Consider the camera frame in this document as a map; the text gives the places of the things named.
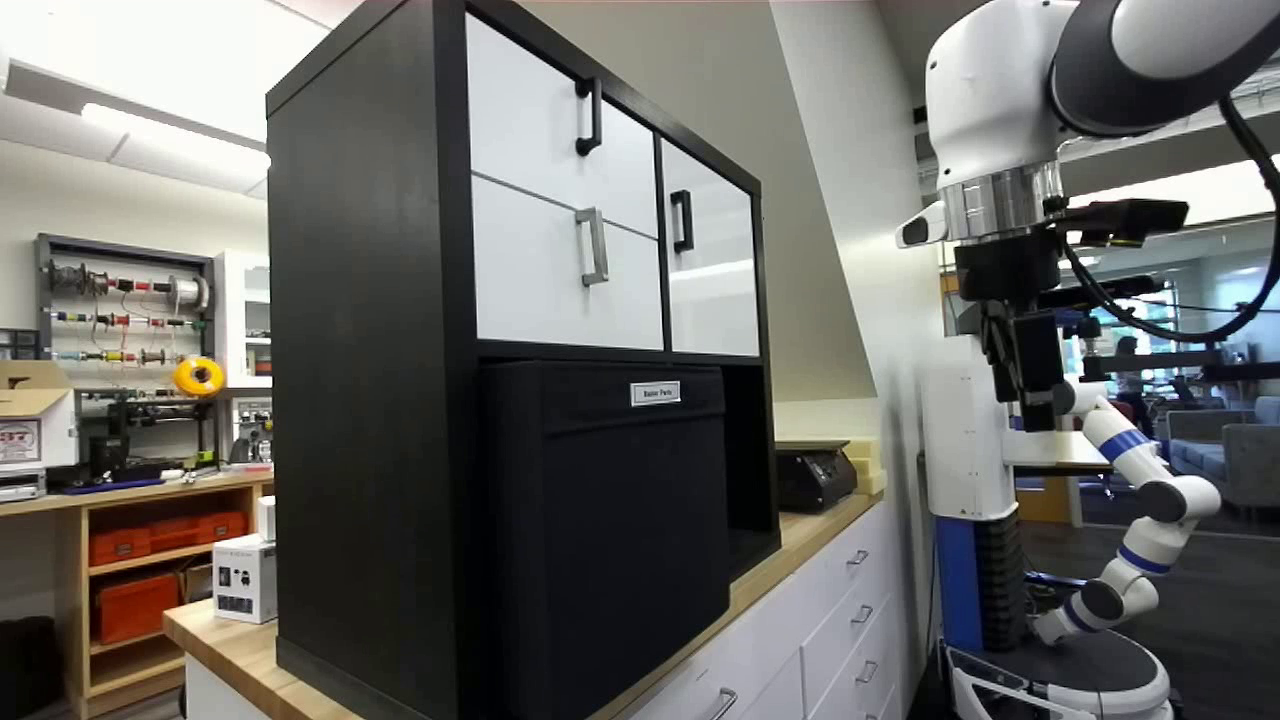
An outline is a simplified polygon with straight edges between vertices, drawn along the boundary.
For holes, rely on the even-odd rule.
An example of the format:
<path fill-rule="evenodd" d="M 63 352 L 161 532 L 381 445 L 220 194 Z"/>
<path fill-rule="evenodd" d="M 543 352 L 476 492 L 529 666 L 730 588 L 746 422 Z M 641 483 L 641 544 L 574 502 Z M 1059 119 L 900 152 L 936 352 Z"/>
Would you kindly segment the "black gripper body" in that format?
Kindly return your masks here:
<path fill-rule="evenodd" d="M 1014 405 L 1027 434 L 1054 427 L 1071 407 L 1054 348 L 1054 308 L 1048 305 L 1066 236 L 1079 233 L 1086 245 L 1142 240 L 1147 233 L 1176 233 L 1183 220 L 1183 200 L 1100 200 L 1054 208 L 1022 233 L 954 249 L 958 298 L 970 305 L 970 332 L 991 363 L 994 400 Z"/>

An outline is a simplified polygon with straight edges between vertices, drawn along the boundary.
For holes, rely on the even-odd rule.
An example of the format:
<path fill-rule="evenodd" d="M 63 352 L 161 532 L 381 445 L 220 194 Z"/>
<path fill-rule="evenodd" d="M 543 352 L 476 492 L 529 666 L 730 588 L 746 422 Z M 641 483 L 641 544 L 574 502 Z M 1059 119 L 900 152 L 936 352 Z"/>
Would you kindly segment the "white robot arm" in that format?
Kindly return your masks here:
<path fill-rule="evenodd" d="M 1262 188 L 1275 188 L 1270 152 L 1233 105 L 1233 87 L 1275 50 L 1280 0 L 985 0 L 932 43 L 927 146 L 958 298 L 976 314 L 994 400 L 1014 405 L 1031 434 L 1076 400 L 1048 314 L 1066 236 L 1142 240 L 1188 220 L 1183 200 L 1071 208 L 1059 137 L 1142 137 L 1218 109 Z"/>

